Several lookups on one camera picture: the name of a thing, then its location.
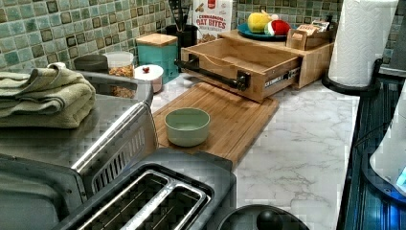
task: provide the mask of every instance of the countertop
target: countertop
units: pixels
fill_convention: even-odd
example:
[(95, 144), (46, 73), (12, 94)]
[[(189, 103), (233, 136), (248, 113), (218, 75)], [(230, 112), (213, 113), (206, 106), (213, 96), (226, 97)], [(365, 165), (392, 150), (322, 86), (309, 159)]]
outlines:
[[(165, 84), (154, 95), (152, 112), (196, 82), (181, 74)], [(273, 97), (279, 109), (234, 171), (237, 208), (268, 204), (292, 213), (310, 230), (335, 229), (358, 97), (333, 92), (319, 80)]]

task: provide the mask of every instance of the kitchen towel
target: kitchen towel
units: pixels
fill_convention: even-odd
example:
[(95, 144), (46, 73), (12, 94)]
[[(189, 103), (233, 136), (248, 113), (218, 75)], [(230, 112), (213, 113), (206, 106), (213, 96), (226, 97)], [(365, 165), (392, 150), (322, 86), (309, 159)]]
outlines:
[(81, 74), (59, 65), (30, 75), (0, 72), (0, 127), (78, 127), (95, 95)]
[(363, 87), (382, 58), (398, 0), (344, 0), (334, 43), (330, 80)]

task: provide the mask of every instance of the teal canister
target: teal canister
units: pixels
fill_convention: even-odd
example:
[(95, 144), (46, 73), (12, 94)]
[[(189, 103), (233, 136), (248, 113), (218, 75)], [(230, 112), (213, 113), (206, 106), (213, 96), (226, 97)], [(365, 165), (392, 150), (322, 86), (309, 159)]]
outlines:
[(163, 84), (178, 77), (177, 36), (166, 34), (148, 34), (136, 39), (138, 61), (140, 65), (155, 64), (164, 69)]

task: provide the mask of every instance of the folded towel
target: folded towel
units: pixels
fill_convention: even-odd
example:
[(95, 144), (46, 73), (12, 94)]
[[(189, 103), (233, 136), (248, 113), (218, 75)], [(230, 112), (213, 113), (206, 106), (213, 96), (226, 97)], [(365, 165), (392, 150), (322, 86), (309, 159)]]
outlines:
[(58, 65), (30, 75), (0, 72), (0, 127), (78, 127), (95, 94), (83, 75)]

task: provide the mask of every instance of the cereal box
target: cereal box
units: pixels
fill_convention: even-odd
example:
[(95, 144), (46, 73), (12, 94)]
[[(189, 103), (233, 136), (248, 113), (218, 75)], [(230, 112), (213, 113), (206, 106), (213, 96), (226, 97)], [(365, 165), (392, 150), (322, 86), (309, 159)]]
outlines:
[(193, 0), (192, 23), (198, 28), (197, 43), (215, 40), (237, 26), (235, 0)]

